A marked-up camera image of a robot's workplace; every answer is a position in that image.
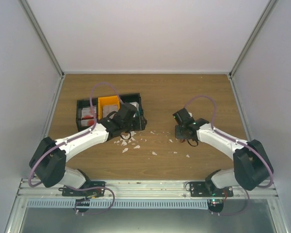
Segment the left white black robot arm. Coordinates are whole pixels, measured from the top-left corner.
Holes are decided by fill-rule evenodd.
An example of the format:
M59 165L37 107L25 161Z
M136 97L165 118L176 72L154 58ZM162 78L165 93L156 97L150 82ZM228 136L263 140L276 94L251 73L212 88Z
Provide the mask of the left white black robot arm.
M61 184L72 188L79 196L87 195L90 192L88 178L80 170L68 168L66 163L90 147L129 133L139 115L138 103L125 102L118 111L95 120L93 126L83 131L56 140L42 139L29 162L29 186L43 184L49 188Z

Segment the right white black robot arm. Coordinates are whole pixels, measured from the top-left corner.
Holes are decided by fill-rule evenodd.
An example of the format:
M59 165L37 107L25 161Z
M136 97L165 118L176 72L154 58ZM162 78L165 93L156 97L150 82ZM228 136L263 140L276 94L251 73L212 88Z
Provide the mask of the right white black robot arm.
M233 137L203 118L195 120L185 108L175 112L173 117L177 122L177 139L189 144L194 141L196 145L206 143L233 162L233 168L217 170L205 179L205 191L209 196L215 197L223 188L230 186L239 185L244 190L251 191L256 187L268 188L273 184L274 169L260 141Z

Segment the black right card bin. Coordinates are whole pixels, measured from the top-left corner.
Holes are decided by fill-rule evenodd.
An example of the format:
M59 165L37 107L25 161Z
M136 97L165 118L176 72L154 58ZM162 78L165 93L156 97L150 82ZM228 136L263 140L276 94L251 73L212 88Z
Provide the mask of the black right card bin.
M123 94L120 95L121 100L126 103L130 103L136 107L137 112L135 113L132 120L133 131L143 131L146 128L147 120L144 117L144 110L142 107L142 99L140 93Z

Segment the black card bin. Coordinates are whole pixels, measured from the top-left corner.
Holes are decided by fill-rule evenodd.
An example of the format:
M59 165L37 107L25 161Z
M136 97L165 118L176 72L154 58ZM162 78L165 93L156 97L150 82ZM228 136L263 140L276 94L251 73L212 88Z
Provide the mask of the black card bin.
M77 100L76 125L78 131L83 131L94 124L97 117L97 98L92 99L93 110L89 100Z
M133 131L143 131L146 128L147 120L144 117L144 110L142 107L142 99L140 93L123 94L120 95L121 100L126 103L130 103L136 107L137 112L135 113L132 120Z

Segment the yellow middle card bin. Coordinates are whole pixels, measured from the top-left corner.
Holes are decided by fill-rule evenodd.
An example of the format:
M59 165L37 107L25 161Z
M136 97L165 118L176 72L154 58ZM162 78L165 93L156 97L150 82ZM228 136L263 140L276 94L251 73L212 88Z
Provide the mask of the yellow middle card bin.
M109 113L117 112L120 108L120 101L118 96L98 97L97 101L97 117L102 119Z

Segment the white pink card stack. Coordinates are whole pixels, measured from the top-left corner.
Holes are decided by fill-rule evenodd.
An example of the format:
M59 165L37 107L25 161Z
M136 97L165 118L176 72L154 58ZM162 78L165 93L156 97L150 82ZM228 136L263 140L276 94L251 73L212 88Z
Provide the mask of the white pink card stack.
M117 104L104 105L102 108L103 117L107 117L111 112L117 112L119 109Z

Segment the red white card stack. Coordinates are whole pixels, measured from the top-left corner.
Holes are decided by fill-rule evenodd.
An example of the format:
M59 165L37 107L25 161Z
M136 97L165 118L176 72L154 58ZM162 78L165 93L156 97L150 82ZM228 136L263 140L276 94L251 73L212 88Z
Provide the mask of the red white card stack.
M97 117L96 106L84 107L81 110L81 126L90 127L94 124L95 118Z

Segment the black left card bin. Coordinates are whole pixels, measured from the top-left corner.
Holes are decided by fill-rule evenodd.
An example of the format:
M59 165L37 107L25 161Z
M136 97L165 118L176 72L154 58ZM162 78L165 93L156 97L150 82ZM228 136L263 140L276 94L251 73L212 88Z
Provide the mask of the black left card bin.
M94 124L97 117L97 98L92 99L93 110L89 100L77 100L76 125L78 131L83 131Z

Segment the white debris pile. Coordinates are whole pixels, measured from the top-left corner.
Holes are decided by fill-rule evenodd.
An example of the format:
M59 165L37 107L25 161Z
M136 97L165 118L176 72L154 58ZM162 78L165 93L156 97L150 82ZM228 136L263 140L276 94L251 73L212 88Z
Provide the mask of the white debris pile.
M119 149L120 153L126 153L130 150L141 148L141 144L145 142L142 134L137 131L132 131L127 135L121 136L113 141L113 144Z

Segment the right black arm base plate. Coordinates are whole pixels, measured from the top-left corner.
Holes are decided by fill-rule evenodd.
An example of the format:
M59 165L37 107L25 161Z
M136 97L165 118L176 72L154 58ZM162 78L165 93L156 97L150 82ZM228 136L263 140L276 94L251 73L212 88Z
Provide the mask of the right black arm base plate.
M205 181L191 181L184 185L184 189L190 192L191 197L233 197L232 187L225 187L219 189L213 184L209 184Z

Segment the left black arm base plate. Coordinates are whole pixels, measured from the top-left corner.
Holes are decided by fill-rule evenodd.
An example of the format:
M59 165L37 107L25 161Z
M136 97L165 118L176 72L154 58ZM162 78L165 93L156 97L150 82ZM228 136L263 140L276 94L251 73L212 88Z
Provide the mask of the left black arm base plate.
M58 190L64 197L103 197L104 181L86 181L80 188L72 189L71 187L61 187Z

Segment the aluminium mounting rail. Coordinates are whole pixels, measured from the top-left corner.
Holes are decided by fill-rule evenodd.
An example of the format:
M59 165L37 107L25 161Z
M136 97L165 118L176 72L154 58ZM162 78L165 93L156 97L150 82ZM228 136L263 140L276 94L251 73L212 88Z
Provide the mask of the aluminium mounting rail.
M106 180L106 188L111 189L116 199L191 199L189 185L185 186L184 180ZM31 188L27 179L20 182L17 197L26 198L61 198L59 191L62 185L45 188L39 185ZM232 199L246 198L245 191L240 186L232 186ZM277 198L275 186L270 188L255 188L248 191L251 199Z

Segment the right aluminium frame post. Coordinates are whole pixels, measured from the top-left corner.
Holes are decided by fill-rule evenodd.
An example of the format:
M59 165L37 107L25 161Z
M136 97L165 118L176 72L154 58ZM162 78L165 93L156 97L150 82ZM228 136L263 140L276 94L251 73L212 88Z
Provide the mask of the right aluminium frame post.
M245 58L246 54L248 53L249 49L252 47L254 41L256 40L258 34L260 33L261 29L265 25L267 19L269 18L270 14L274 10L276 4L278 3L278 0L269 0L263 9L261 15L259 16L252 32L250 33L243 49L241 50L240 55L238 56L236 62L234 63L231 71L228 74L228 78L230 80L233 79L233 76L235 75L236 71L238 70L239 66L241 65L243 59Z

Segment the aluminium frame post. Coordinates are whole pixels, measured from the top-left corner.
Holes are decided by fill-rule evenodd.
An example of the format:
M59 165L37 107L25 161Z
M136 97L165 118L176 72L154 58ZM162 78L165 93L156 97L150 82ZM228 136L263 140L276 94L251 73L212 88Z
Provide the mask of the aluminium frame post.
M228 78L230 80L233 79L233 76L235 75L236 71L238 70L239 66L241 65L243 59L245 58L246 54L248 53L249 49L252 47L254 41L256 40L258 34L260 33L261 29L265 25L267 19L269 18L270 14L274 10L276 4L278 3L278 0L269 0L263 9L261 15L259 16L252 32L250 33L243 49L241 50L240 55L238 56L236 62L234 63L231 71L228 74Z
M65 73L63 72L58 60L55 57L54 52L52 51L48 40L45 36L45 34L43 33L43 30L41 28L41 26L39 25L39 22L37 20L37 18L34 15L34 12L32 11L32 8L30 7L29 3L27 0L19 0L18 1L22 7L22 9L24 10L29 22L31 23L33 29L35 30L39 40L41 41L44 49L46 50L49 58L51 59L55 69L57 70L58 74L60 75L60 78L63 79Z

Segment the left aluminium frame post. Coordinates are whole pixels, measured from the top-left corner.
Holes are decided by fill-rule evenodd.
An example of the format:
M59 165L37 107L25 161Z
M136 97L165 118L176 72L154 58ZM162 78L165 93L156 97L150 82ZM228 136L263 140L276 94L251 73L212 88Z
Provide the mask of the left aluminium frame post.
M55 69L57 70L58 74L60 75L60 78L63 79L65 73L63 72L58 60L55 57L54 52L52 51L48 40L45 36L45 34L43 33L43 30L41 28L41 26L39 25L39 22L37 20L37 18L34 15L34 12L32 11L32 8L30 7L29 3L27 0L19 0L18 1L22 7L22 9L24 10L29 22L31 23L33 29L35 30L39 40L41 41L44 49L46 50L49 58L51 59Z

